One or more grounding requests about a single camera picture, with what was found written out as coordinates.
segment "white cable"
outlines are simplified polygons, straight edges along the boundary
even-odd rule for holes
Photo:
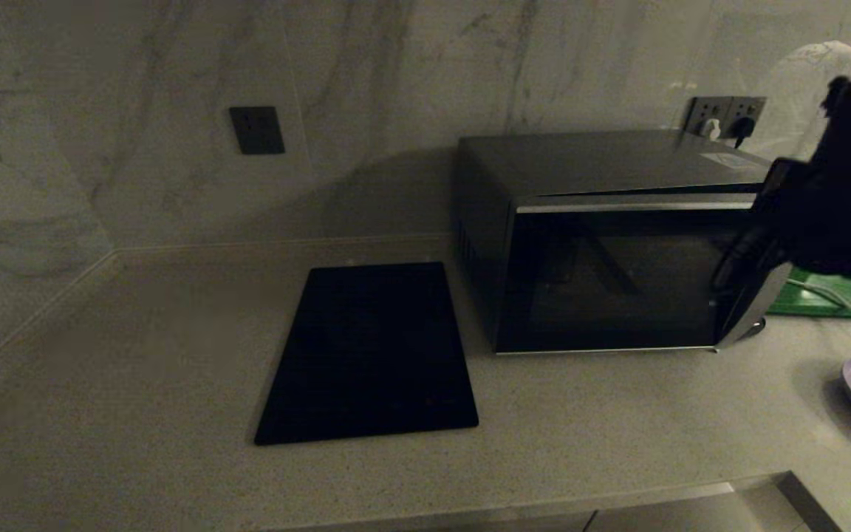
[[[787,279],[787,283],[790,283],[793,286],[800,287],[803,290],[808,290],[808,292],[818,293],[820,294],[820,296],[823,296],[826,299],[832,300],[834,303],[839,303],[841,306],[846,307],[851,312],[851,303],[849,303],[849,300],[843,297],[840,293],[836,292],[836,290],[831,289],[831,287],[798,282],[794,279]]]

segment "microwave window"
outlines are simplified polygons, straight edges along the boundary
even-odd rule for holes
[[[613,348],[714,343],[710,279],[744,213],[524,216],[514,227],[510,331],[520,344]]]

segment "microwave oven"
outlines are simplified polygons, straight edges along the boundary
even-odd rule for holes
[[[462,138],[458,256],[494,351],[739,340],[790,270],[712,290],[768,166],[675,131]]]

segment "gray quartz countertop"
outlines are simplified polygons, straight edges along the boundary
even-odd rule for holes
[[[447,240],[121,253],[0,394],[0,530],[260,530],[794,471],[851,530],[851,320],[720,353],[490,353]],[[308,270],[446,263],[480,425],[251,443]]]

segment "marble wall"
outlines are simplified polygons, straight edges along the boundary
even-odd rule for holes
[[[0,341],[109,250],[0,17]]]
[[[0,0],[118,246],[447,227],[460,136],[677,127],[770,98],[746,149],[807,156],[851,0]],[[241,156],[226,109],[278,108]]]

